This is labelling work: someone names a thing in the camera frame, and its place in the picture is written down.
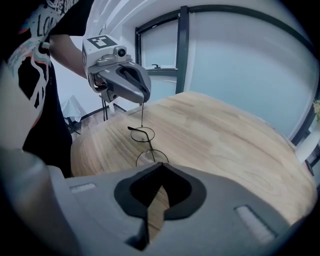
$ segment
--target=frosted glass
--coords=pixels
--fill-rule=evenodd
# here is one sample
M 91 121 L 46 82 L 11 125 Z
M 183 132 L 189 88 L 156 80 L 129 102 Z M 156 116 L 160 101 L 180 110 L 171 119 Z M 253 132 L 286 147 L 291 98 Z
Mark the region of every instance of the frosted glass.
M 252 17 L 190 14 L 186 90 L 250 112 L 292 139 L 312 104 L 314 56 L 294 37 Z
M 175 68 L 177 56 L 178 20 L 154 27 L 141 35 L 142 66 L 153 69 Z
M 176 94 L 177 78 L 173 76 L 152 75 L 151 95 L 148 103 Z

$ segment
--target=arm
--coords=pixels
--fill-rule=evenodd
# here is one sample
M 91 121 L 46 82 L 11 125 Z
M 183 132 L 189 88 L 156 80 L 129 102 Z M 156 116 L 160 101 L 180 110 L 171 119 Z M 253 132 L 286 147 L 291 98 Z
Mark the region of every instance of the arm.
M 67 34 L 50 36 L 50 55 L 61 65 L 87 79 L 82 63 L 82 52 Z

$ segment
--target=shirt sleeve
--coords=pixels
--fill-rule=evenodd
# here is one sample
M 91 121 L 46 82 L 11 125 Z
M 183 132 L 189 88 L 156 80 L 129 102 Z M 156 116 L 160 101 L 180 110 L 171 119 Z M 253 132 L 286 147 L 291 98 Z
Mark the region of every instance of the shirt sleeve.
M 83 36 L 94 0 L 79 0 L 68 10 L 50 35 Z

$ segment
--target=vase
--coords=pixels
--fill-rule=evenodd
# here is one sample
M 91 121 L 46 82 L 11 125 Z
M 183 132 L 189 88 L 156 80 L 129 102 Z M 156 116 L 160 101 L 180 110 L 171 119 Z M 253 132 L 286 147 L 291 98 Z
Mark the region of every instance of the vase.
M 320 123 L 316 123 L 315 129 L 305 140 L 295 148 L 295 155 L 300 163 L 303 163 L 315 150 L 320 140 Z

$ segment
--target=round table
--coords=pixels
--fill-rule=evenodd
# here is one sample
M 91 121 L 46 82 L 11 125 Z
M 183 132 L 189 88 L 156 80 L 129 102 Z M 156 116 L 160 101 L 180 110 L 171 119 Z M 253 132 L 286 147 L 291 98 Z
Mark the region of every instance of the round table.
M 128 126 L 141 126 L 142 107 L 117 114 L 79 136 L 71 148 L 74 176 L 136 166 L 148 143 L 134 141 Z M 234 180 L 275 208 L 289 224 L 307 215 L 316 186 L 295 146 L 262 119 L 207 95 L 183 92 L 145 104 L 143 126 L 152 147 L 172 164 Z

